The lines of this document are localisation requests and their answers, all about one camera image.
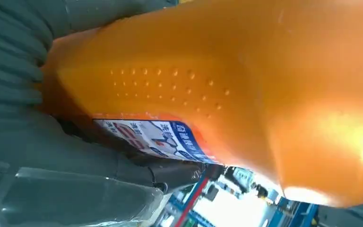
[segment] orange plastic bottle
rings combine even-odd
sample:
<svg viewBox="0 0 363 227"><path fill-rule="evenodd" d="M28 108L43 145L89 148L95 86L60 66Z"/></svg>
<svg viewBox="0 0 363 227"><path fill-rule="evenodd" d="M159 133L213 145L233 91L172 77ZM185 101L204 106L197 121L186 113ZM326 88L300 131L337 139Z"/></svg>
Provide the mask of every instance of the orange plastic bottle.
<svg viewBox="0 0 363 227"><path fill-rule="evenodd" d="M83 38L53 52L50 113L289 199L363 203L363 0L200 0Z"/></svg>

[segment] blue label stripe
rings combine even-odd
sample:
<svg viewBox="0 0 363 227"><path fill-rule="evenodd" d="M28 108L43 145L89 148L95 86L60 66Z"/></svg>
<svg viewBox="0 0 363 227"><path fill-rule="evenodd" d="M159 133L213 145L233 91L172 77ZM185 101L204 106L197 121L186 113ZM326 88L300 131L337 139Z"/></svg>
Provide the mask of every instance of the blue label stripe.
<svg viewBox="0 0 363 227"><path fill-rule="evenodd" d="M210 159L208 156L206 156L206 154L201 150L197 141L194 138L191 129L186 124L177 121L173 121L170 123L177 140L179 140L184 149L186 149L187 153L192 155L198 161L206 163L217 163Z"/></svg>

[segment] raised dots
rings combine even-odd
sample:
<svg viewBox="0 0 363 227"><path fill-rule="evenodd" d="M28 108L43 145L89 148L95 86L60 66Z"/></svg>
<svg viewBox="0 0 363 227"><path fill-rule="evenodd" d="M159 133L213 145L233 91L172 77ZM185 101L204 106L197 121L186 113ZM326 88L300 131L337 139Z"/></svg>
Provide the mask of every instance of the raised dots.
<svg viewBox="0 0 363 227"><path fill-rule="evenodd" d="M172 75L175 77L179 74L179 71L177 69L173 69Z"/></svg>
<svg viewBox="0 0 363 227"><path fill-rule="evenodd" d="M189 71L189 78L190 79L194 79L195 78L195 73L193 71Z"/></svg>

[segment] gray cloth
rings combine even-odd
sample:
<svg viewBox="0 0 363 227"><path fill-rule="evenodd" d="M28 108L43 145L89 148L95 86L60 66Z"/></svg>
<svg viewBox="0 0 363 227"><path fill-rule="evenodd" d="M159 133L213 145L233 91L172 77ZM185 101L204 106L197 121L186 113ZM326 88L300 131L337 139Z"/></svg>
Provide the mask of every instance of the gray cloth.
<svg viewBox="0 0 363 227"><path fill-rule="evenodd" d="M6 224L128 220L152 203L154 194L137 185L152 186L149 170L64 134L55 119L33 108L42 101L33 83L42 81L39 67L55 38L164 6L162 0L0 0L0 218ZM102 181L107 178L115 183ZM102 194L112 205L88 215L82 207L105 200ZM55 207L67 203L75 209L71 217ZM5 204L18 209L9 213Z"/></svg>

